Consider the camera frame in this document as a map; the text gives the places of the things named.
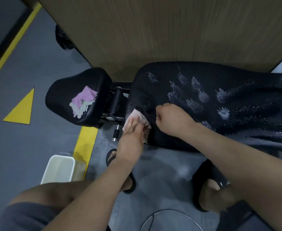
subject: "yellow triangle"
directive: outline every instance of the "yellow triangle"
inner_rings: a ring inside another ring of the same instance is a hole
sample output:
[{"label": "yellow triangle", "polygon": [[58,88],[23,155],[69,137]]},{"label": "yellow triangle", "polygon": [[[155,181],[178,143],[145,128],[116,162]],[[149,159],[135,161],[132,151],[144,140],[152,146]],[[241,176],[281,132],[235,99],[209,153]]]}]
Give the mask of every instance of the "yellow triangle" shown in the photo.
[{"label": "yellow triangle", "polygon": [[30,124],[34,89],[32,89],[16,107],[3,119],[6,122]]}]

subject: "sandal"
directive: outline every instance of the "sandal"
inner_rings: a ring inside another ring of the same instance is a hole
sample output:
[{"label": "sandal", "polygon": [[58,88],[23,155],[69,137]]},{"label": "sandal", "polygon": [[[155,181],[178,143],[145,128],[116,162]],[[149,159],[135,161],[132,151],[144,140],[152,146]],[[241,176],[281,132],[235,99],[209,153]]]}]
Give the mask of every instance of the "sandal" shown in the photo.
[{"label": "sandal", "polygon": [[225,187],[228,183],[228,180],[222,175],[222,173],[216,168],[213,163],[207,159],[204,161],[197,171],[193,174],[192,184],[193,184],[193,205],[201,212],[208,212],[208,210],[204,210],[201,208],[199,204],[199,196],[201,193],[201,189],[203,184],[207,181],[207,179],[214,180],[221,188]]},{"label": "sandal", "polygon": [[[110,159],[109,159],[109,157],[110,157],[110,155],[112,154],[112,152],[113,152],[113,151],[116,151],[116,150],[117,150],[117,149],[113,148],[113,149],[111,149],[110,151],[108,151],[107,156],[106,156],[106,165],[107,165],[107,167],[109,166],[109,164],[111,163],[111,161],[115,159],[116,154],[114,154]],[[131,186],[131,188],[130,188],[129,190],[123,190],[123,192],[124,192],[125,194],[131,194],[131,193],[136,189],[136,187],[137,187],[136,180],[135,180],[135,178],[134,178],[134,176],[133,176],[132,173],[129,174],[129,177],[130,177],[131,180],[132,180],[132,186]]]}]

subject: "reclining chair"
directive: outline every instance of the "reclining chair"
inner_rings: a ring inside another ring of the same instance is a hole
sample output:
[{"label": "reclining chair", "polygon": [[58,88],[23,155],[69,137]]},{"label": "reclining chair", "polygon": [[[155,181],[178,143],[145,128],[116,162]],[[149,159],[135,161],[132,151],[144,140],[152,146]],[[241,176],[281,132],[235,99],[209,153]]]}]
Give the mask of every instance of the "reclining chair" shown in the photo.
[{"label": "reclining chair", "polygon": [[[96,101],[78,119],[69,106],[85,86]],[[174,103],[192,118],[224,136],[251,146],[282,148],[282,74],[259,73],[205,62],[155,62],[143,66],[128,83],[113,83],[102,68],[54,82],[46,106],[67,121],[88,127],[124,124],[133,109],[152,125],[148,144],[196,151],[155,125],[157,105]]]}]

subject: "shorts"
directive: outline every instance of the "shorts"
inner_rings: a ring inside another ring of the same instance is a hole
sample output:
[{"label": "shorts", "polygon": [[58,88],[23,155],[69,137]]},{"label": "shorts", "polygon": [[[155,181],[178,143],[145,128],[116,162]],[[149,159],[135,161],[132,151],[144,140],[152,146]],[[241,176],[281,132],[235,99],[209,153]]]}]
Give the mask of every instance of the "shorts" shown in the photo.
[{"label": "shorts", "polygon": [[[0,218],[0,231],[41,231],[59,210],[37,203],[23,202],[9,205]],[[217,231],[271,231],[273,230],[244,201],[220,213]]]}]

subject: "yellow stripe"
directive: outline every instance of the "yellow stripe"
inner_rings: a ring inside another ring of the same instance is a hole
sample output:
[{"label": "yellow stripe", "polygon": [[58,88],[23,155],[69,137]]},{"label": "yellow stripe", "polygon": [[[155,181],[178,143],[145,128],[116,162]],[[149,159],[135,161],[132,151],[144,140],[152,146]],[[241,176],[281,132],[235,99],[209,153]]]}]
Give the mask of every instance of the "yellow stripe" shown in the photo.
[{"label": "yellow stripe", "polygon": [[95,127],[81,127],[80,134],[74,149],[73,157],[86,163],[85,173],[89,165],[98,129]]},{"label": "yellow stripe", "polygon": [[10,56],[10,54],[12,53],[12,51],[14,50],[14,48],[16,47],[18,42],[21,40],[22,36],[26,32],[26,30],[28,29],[30,24],[33,22],[33,20],[34,20],[35,16],[37,15],[38,11],[40,10],[40,8],[41,8],[41,4],[38,3],[35,6],[32,13],[30,14],[30,16],[24,22],[24,24],[21,27],[21,29],[19,30],[19,32],[16,34],[15,38],[12,40],[12,42],[8,46],[7,50],[5,51],[5,53],[3,54],[3,56],[0,59],[0,69],[2,68],[2,66],[4,65],[4,63],[6,62],[6,60],[8,59],[8,57]]}]

